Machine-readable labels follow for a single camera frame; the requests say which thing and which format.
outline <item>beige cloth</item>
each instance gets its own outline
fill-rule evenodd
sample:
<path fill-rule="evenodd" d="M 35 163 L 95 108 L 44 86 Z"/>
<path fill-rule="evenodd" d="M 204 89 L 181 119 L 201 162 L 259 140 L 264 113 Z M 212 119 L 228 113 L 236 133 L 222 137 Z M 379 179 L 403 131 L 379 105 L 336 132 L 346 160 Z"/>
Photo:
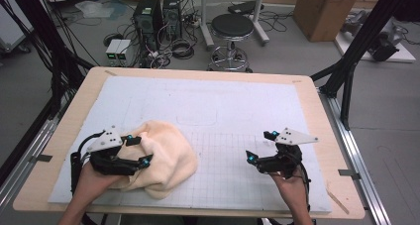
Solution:
<path fill-rule="evenodd" d="M 167 197 L 180 183 L 197 170 L 197 157 L 184 136 L 171 124 L 148 121 L 130 133 L 142 137 L 141 145 L 121 148 L 118 157 L 138 160 L 153 154 L 151 165 L 128 179 L 113 184 L 113 188 L 131 190 L 143 187 L 153 198 Z"/>

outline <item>cardboard box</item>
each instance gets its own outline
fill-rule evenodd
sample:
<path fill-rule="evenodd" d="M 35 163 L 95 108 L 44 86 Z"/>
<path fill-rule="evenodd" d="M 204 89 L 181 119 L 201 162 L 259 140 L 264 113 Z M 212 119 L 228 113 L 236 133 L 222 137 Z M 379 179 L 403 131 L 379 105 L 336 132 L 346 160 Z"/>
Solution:
<path fill-rule="evenodd" d="M 297 0 L 293 18 L 310 42 L 334 41 L 356 0 Z"/>

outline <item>gray floor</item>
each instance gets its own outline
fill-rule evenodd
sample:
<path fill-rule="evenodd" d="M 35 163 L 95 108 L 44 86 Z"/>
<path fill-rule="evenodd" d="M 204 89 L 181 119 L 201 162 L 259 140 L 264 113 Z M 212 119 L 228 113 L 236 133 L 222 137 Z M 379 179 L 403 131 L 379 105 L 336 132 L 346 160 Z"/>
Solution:
<path fill-rule="evenodd" d="M 209 7 L 207 21 L 225 13 L 228 5 Z M 115 33 L 120 25 L 130 24 L 133 13 L 124 5 L 113 6 L 118 8 L 119 14 L 111 19 L 80 19 L 80 13 L 73 13 L 74 7 L 63 7 L 64 15 L 80 19 L 69 26 L 101 65 L 107 65 L 103 38 Z M 265 10 L 287 14 L 292 8 L 266 6 Z M 311 75 L 341 57 L 334 43 L 309 43 L 291 18 L 280 22 L 287 31 L 267 32 L 270 42 L 265 47 L 255 36 L 237 44 L 248 53 L 254 73 Z M 409 30 L 407 38 L 420 42 L 420 26 L 401 25 Z M 199 39 L 194 47 L 195 56 L 188 60 L 173 59 L 168 69 L 206 69 L 210 54 L 205 50 L 201 33 L 198 30 L 195 33 Z M 216 45 L 223 45 L 222 41 L 214 40 Z M 406 42 L 402 45 L 420 59 L 419 46 Z M 83 58 L 93 62 L 80 46 L 76 47 Z M 1 58 L 0 63 L 0 163 L 3 164 L 51 96 L 51 75 L 36 53 L 15 54 Z M 317 81 L 316 85 L 322 85 L 325 80 Z M 356 69 L 350 126 L 393 224 L 420 224 L 420 176 L 416 171 L 420 158 L 418 88 L 420 61 L 379 63 L 362 60 Z M 0 224 L 54 224 L 59 215 L 18 212 L 10 203 L 0 214 Z M 117 216 L 113 215 L 107 224 L 116 222 Z M 372 224 L 372 221 L 367 213 L 364 220 L 318 220 L 318 224 Z"/>

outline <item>computer tower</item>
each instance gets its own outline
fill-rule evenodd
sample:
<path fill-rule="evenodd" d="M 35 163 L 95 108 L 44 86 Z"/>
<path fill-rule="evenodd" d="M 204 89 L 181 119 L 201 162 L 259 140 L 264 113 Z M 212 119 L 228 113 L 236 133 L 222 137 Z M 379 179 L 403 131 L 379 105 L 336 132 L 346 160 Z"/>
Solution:
<path fill-rule="evenodd" d="M 182 37 L 181 0 L 163 0 L 163 18 L 166 24 L 166 39 L 175 40 Z"/>
<path fill-rule="evenodd" d="M 133 14 L 136 30 L 142 40 L 142 46 L 147 45 L 151 51 L 160 48 L 163 37 L 163 17 L 159 0 L 140 0 Z"/>

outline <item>table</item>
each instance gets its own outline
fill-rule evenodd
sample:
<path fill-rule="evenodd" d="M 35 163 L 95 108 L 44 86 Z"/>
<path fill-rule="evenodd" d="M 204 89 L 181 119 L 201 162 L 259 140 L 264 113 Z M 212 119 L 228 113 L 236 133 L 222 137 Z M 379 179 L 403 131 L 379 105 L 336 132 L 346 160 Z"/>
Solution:
<path fill-rule="evenodd" d="M 319 137 L 315 147 L 319 165 L 330 196 L 332 212 L 311 214 L 314 218 L 361 219 L 365 216 L 356 188 L 349 176 L 340 176 L 338 169 L 346 169 L 337 140 L 328 121 L 316 88 L 310 77 L 301 75 L 246 74 L 238 72 L 214 72 L 165 69 L 132 69 L 94 67 L 86 76 L 79 91 L 69 105 L 43 154 L 51 155 L 49 163 L 37 162 L 27 181 L 14 201 L 14 208 L 22 211 L 63 211 L 64 204 L 48 203 L 55 180 L 68 148 L 76 138 L 83 121 L 99 94 L 103 82 L 116 75 L 158 78 L 181 78 L 199 80 L 230 80 L 242 82 L 266 82 L 293 84 L 296 87 L 308 131 Z M 186 208 L 148 208 L 130 206 L 92 205 L 90 212 L 131 214 L 180 214 L 201 216 L 245 216 L 245 217 L 290 217 L 288 213 L 275 211 L 244 211 Z"/>

